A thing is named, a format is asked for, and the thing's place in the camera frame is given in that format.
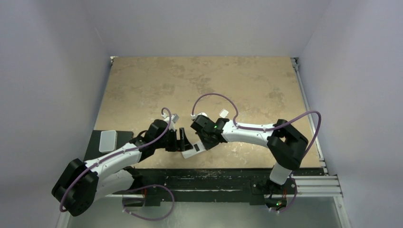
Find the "red white remote control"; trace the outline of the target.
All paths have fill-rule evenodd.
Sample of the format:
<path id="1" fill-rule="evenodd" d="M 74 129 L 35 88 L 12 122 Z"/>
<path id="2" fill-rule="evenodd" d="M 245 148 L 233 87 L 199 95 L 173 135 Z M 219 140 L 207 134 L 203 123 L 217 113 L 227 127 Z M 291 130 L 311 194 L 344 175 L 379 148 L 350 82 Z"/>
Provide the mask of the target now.
<path id="1" fill-rule="evenodd" d="M 182 156 L 183 156 L 185 159 L 188 159 L 188 158 L 190 158 L 190 157 L 192 157 L 192 156 L 195 156 L 195 155 L 197 155 L 197 154 L 199 154 L 199 153 L 201 153 L 201 152 L 204 152 L 204 151 L 206 151 L 204 145 L 202 144 L 201 141 L 198 141 L 197 143 L 193 144 L 193 148 L 192 148 L 192 149 L 183 151 L 183 152 L 182 152 Z"/>

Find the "white battery cover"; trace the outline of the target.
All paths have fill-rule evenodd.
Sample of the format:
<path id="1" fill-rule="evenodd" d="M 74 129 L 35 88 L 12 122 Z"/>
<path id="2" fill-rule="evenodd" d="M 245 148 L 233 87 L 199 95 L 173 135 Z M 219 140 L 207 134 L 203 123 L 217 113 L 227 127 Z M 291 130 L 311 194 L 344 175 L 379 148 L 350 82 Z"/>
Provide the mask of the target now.
<path id="1" fill-rule="evenodd" d="M 221 118 L 226 118 L 226 117 L 228 116 L 228 114 L 229 114 L 229 111 L 228 111 L 228 110 L 222 109 L 222 110 L 220 111 L 220 113 L 219 113 L 219 116 L 220 116 Z"/>

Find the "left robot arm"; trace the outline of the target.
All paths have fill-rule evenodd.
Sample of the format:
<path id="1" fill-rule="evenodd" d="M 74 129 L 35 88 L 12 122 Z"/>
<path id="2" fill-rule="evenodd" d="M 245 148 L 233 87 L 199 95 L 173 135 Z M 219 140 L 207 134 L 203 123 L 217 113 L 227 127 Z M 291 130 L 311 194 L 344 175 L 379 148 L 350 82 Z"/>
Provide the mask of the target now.
<path id="1" fill-rule="evenodd" d="M 95 201 L 102 181 L 122 177 L 129 165 L 145 160 L 157 149 L 187 152 L 199 146 L 190 143 L 183 128 L 175 130 L 172 121 L 157 119 L 144 135 L 139 134 L 113 152 L 92 160 L 70 161 L 51 191 L 59 201 L 59 210 L 81 215 Z"/>

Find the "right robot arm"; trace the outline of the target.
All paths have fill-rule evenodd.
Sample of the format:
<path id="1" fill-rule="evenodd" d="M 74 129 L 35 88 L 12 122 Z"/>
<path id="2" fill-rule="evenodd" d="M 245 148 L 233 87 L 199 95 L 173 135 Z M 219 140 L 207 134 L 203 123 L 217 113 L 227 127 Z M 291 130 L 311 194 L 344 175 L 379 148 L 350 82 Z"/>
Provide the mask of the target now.
<path id="1" fill-rule="evenodd" d="M 186 159 L 220 143 L 243 142 L 268 148 L 276 160 L 267 180 L 267 188 L 272 193 L 285 188 L 286 180 L 299 169 L 308 147 L 307 138 L 283 119 L 275 124 L 241 126 L 228 118 L 218 118 L 214 122 L 207 116 L 198 115 L 191 128 L 200 140 L 192 145 L 192 149 L 182 152 Z"/>

